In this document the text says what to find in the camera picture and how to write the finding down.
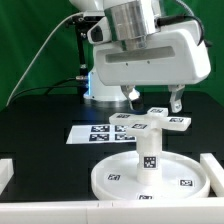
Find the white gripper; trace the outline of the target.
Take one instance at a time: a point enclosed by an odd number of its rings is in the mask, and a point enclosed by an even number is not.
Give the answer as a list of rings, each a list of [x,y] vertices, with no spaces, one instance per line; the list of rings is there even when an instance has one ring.
[[[141,109],[141,97],[130,85],[169,85],[171,110],[178,113],[184,85],[201,82],[211,71],[205,43],[198,45],[198,41],[199,25],[195,21],[163,26],[147,37],[144,49],[123,51],[119,42],[95,46],[94,66],[104,85],[122,86],[135,111]]]

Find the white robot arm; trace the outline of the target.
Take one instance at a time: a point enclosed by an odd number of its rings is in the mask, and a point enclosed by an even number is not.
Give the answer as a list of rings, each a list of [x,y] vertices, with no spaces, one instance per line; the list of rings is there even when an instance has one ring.
[[[101,107],[143,108],[138,86],[166,85],[171,110],[182,110],[184,88],[211,71],[201,21],[190,9],[166,16],[161,0],[69,0],[90,23],[94,65],[84,100]]]

